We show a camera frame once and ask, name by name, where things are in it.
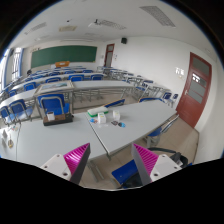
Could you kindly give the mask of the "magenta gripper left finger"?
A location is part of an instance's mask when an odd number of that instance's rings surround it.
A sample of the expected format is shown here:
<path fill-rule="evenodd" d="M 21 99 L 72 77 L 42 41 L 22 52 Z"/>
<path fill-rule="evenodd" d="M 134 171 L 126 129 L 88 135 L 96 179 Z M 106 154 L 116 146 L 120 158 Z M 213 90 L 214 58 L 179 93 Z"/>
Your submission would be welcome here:
<path fill-rule="evenodd" d="M 79 184 L 89 155 L 90 144 L 86 143 L 64 155 L 54 155 L 41 168 L 74 184 Z"/>

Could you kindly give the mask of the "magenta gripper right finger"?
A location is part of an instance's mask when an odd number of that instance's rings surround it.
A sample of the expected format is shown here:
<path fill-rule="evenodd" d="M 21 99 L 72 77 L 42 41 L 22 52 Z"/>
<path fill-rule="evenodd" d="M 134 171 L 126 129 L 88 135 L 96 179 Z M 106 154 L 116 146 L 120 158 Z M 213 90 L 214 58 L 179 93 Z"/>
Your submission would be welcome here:
<path fill-rule="evenodd" d="M 132 145 L 131 153 L 143 185 L 181 170 L 181 167 L 166 154 L 157 155 L 137 144 Z"/>

